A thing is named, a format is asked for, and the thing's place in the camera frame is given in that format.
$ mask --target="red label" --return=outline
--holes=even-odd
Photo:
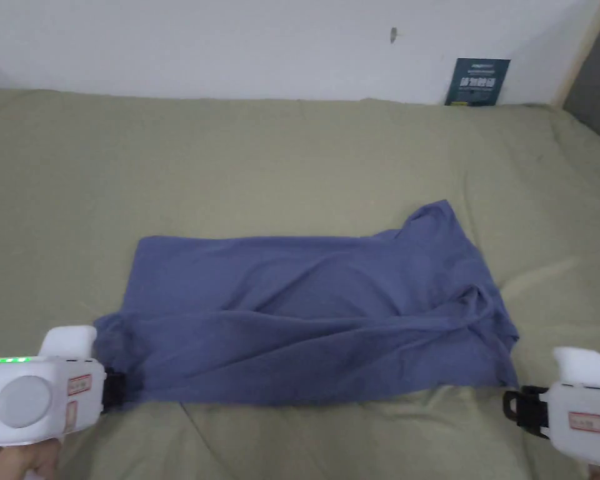
[[[81,377],[69,379],[66,394],[70,397],[91,390],[91,375],[82,375]]]
[[[569,427],[572,430],[600,433],[600,415],[569,411]]]
[[[64,415],[64,433],[74,431],[78,421],[78,402],[72,401],[66,404]]]

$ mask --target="white wall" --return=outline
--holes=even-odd
[[[0,0],[0,86],[440,103],[456,58],[468,56],[512,59],[505,103],[549,103],[598,4]]]

